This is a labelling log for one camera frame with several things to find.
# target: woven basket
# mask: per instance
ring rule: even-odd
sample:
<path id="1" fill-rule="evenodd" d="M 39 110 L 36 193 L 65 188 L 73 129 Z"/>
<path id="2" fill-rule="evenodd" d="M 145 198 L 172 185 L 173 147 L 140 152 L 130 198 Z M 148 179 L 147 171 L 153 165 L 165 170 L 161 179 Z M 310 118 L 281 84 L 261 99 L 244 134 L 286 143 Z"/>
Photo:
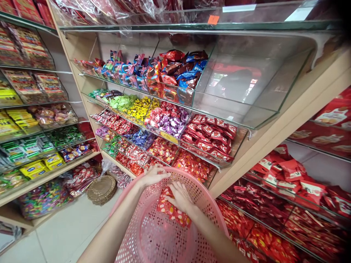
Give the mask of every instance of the woven basket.
<path id="1" fill-rule="evenodd" d="M 91 183 L 87 195 L 94 205 L 102 206 L 111 200 L 116 190 L 115 179 L 112 176 L 105 175 Z"/>

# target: hand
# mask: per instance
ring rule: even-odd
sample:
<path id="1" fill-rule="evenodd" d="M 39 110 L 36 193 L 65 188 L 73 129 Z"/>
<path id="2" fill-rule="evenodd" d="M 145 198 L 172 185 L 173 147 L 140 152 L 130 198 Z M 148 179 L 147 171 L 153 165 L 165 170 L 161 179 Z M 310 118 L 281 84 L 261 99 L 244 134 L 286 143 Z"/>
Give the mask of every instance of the hand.
<path id="1" fill-rule="evenodd" d="M 170 173 L 166 173 L 163 166 L 161 164 L 156 164 L 155 166 L 151 166 L 150 169 L 144 170 L 145 175 L 140 179 L 143 185 L 150 186 L 160 182 L 164 178 L 168 178 L 171 176 Z"/>
<path id="2" fill-rule="evenodd" d="M 186 190 L 185 185 L 181 184 L 180 182 L 173 182 L 169 185 L 169 188 L 172 190 L 174 199 L 167 196 L 166 200 L 182 212 L 188 214 L 189 210 L 192 209 L 194 204 L 189 196 L 188 191 Z"/>

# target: red box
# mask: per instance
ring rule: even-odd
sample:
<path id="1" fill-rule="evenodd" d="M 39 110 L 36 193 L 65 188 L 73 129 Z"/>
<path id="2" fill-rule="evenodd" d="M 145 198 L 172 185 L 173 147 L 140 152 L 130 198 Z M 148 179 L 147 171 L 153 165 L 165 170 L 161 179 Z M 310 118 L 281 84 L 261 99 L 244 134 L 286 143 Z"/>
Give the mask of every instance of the red box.
<path id="1" fill-rule="evenodd" d="M 44 24 L 32 0 L 14 0 L 18 15 L 39 24 Z"/>
<path id="2" fill-rule="evenodd" d="M 11 0 L 1 0 L 0 1 L 0 11 L 17 16 L 17 11 Z"/>
<path id="3" fill-rule="evenodd" d="M 49 7 L 46 4 L 38 3 L 38 9 L 46 26 L 55 28 L 54 20 L 51 17 Z"/>

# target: yellow package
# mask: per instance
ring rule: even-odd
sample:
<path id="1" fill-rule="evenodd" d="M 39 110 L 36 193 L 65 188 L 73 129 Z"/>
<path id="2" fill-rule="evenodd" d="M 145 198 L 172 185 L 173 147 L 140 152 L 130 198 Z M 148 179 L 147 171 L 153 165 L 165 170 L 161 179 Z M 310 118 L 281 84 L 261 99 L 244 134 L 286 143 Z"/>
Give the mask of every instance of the yellow package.
<path id="1" fill-rule="evenodd" d="M 25 175 L 25 176 L 30 176 L 31 174 L 37 173 L 41 169 L 45 168 L 45 165 L 41 160 L 37 160 L 34 162 L 31 162 L 25 166 L 23 166 L 20 171 Z"/>
<path id="2" fill-rule="evenodd" d="M 49 167 L 49 164 L 55 163 L 57 161 L 63 161 L 63 159 L 57 152 L 44 159 L 45 165 L 47 167 Z"/>
<path id="3" fill-rule="evenodd" d="M 35 173 L 27 175 L 27 177 L 29 177 L 30 179 L 34 179 L 48 172 L 50 172 L 49 169 L 46 166 L 44 166 L 44 168 L 36 171 Z"/>
<path id="4" fill-rule="evenodd" d="M 46 166 L 49 168 L 50 171 L 60 167 L 61 165 L 64 165 L 65 162 L 60 160 L 60 161 L 56 161 L 54 163 L 50 163 L 50 164 L 47 164 Z"/>

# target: wooden shelf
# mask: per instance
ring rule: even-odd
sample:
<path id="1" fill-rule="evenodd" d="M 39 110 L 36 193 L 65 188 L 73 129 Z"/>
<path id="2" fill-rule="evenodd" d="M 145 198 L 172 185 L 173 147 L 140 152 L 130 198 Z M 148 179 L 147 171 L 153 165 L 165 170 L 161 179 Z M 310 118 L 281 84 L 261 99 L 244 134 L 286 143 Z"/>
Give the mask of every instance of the wooden shelf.
<path id="1" fill-rule="evenodd" d="M 130 178 L 135 179 L 136 176 L 129 171 L 127 168 L 125 168 L 122 164 L 120 164 L 119 162 L 117 162 L 115 159 L 113 159 L 111 156 L 109 156 L 107 153 L 105 153 L 104 151 L 101 151 L 101 154 L 104 158 L 109 159 L 111 162 L 113 162 L 115 165 L 117 165 L 123 172 L 125 172 L 127 175 L 130 176 Z"/>
<path id="2" fill-rule="evenodd" d="M 3 206 L 4 204 L 11 202 L 12 200 L 15 200 L 16 198 L 20 197 L 21 195 L 37 188 L 38 186 L 50 181 L 51 179 L 58 177 L 59 175 L 63 174 L 64 172 L 71 170 L 72 168 L 76 167 L 77 165 L 93 158 L 94 156 L 96 156 L 98 154 L 100 154 L 100 152 L 93 152 L 92 154 L 89 154 L 89 155 L 79 159 L 76 162 L 68 163 L 64 168 L 59 169 L 56 172 L 54 172 L 48 176 L 40 178 L 39 180 L 32 182 L 32 183 L 28 184 L 27 186 L 25 186 L 21 189 L 18 189 L 17 191 L 14 191 L 10 195 L 5 196 L 4 198 L 0 199 L 0 206 Z"/>

